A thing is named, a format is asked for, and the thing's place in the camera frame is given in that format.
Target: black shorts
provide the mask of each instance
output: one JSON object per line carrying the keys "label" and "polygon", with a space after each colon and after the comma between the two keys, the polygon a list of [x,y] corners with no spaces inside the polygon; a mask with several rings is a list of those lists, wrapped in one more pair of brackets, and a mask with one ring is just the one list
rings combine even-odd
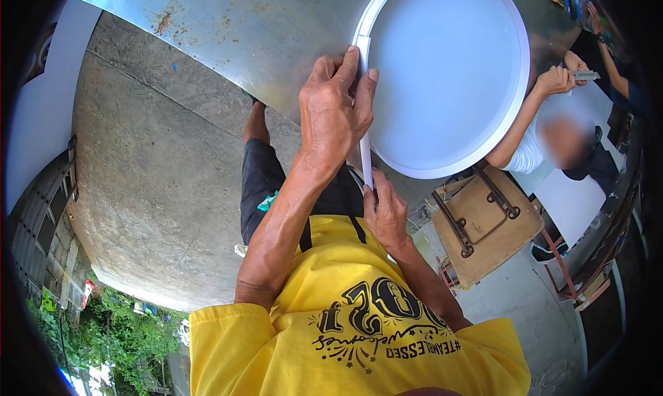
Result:
{"label": "black shorts", "polygon": [[[285,181],[286,175],[274,148],[258,139],[248,140],[244,145],[242,199],[239,204],[241,233],[245,245],[249,244],[253,232],[266,214],[265,211],[258,209],[258,205],[267,196],[273,196],[277,190],[280,190]],[[357,235],[365,243],[365,234],[356,220],[356,218],[364,216],[363,194],[345,163],[336,177],[320,194],[311,210],[311,215],[349,216],[357,230]],[[307,231],[310,244],[308,223],[304,228],[302,239],[306,237]]]}

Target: green plants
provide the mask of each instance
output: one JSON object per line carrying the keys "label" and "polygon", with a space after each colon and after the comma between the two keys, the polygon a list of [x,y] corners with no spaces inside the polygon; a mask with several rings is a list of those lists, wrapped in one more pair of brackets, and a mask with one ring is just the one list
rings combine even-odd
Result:
{"label": "green plants", "polygon": [[161,363],[170,352],[178,350],[176,332],[188,315],[158,307],[156,314],[147,311],[140,315],[133,311],[134,302],[135,299],[103,286],[99,296],[90,296],[78,331],[71,329],[64,312],[46,290],[39,309],[32,300],[27,300],[27,305],[63,370],[69,367],[72,376],[86,377],[90,366],[100,368],[108,364],[122,386],[130,385],[138,395],[147,396],[157,377],[160,382],[170,382],[170,377],[162,377]]}

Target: black strap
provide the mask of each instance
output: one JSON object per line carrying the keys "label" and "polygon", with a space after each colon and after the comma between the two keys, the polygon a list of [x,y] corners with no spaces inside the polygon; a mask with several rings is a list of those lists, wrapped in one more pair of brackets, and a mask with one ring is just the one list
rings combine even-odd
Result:
{"label": "black strap", "polygon": [[[346,185],[344,187],[345,190],[357,190],[357,187],[352,185],[352,187]],[[347,217],[350,218],[350,221],[352,222],[352,226],[355,227],[355,232],[357,232],[357,237],[359,238],[361,243],[366,244],[366,233],[364,232],[363,227],[359,225],[359,222],[357,221],[357,218],[354,217],[352,214],[352,208],[350,207],[350,197],[349,196],[343,196],[343,206],[345,209],[345,213],[347,214]],[[299,248],[302,250],[302,253],[305,251],[308,251],[313,247],[313,242],[311,240],[311,223],[310,220],[306,220],[306,225],[304,225],[304,231],[302,232],[302,237],[299,241]]]}
{"label": "black strap", "polygon": [[307,218],[306,225],[304,225],[304,231],[302,232],[302,237],[299,239],[299,249],[301,249],[302,253],[304,253],[312,247],[313,241],[311,241],[311,223]]}
{"label": "black strap", "polygon": [[356,217],[352,215],[348,215],[348,217],[350,218],[350,220],[352,220],[352,226],[355,227],[355,231],[357,232],[357,237],[359,238],[361,243],[366,244],[366,233],[364,232],[364,228],[359,225],[359,222],[357,221]]}

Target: white circular panel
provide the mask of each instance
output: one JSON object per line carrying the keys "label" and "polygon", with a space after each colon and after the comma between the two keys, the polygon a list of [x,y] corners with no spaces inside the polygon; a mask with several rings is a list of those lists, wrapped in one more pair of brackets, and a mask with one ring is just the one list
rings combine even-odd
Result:
{"label": "white circular panel", "polygon": [[380,70],[371,145],[407,176],[449,176],[479,161],[525,96],[529,45],[511,0],[372,0],[355,43]]}

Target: hand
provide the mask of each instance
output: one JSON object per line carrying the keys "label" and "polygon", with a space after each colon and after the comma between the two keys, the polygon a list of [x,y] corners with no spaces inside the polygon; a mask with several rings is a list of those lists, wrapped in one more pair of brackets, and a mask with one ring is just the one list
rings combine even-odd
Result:
{"label": "hand", "polygon": [[603,24],[601,23],[601,19],[599,18],[599,12],[596,10],[596,6],[594,6],[594,3],[588,2],[587,8],[589,9],[589,14],[592,16],[592,30],[594,31],[594,35],[598,35],[599,33],[604,33],[605,29],[603,27]]}
{"label": "hand", "polygon": [[539,75],[535,88],[538,88],[544,96],[553,93],[567,93],[576,87],[576,78],[568,69],[561,66],[551,66],[547,72]]}
{"label": "hand", "polygon": [[[570,50],[564,55],[564,66],[572,73],[573,71],[588,71],[589,68],[584,60]],[[587,85],[587,81],[576,81],[577,86]]]}
{"label": "hand", "polygon": [[364,223],[389,255],[398,255],[412,239],[405,232],[408,204],[380,170],[373,170],[373,185],[377,199],[369,186],[364,185]]}
{"label": "hand", "polygon": [[373,97],[379,78],[369,69],[349,92],[357,75],[359,48],[350,46],[345,57],[322,56],[299,93],[302,113],[300,154],[316,171],[333,177],[350,150],[373,122]]}

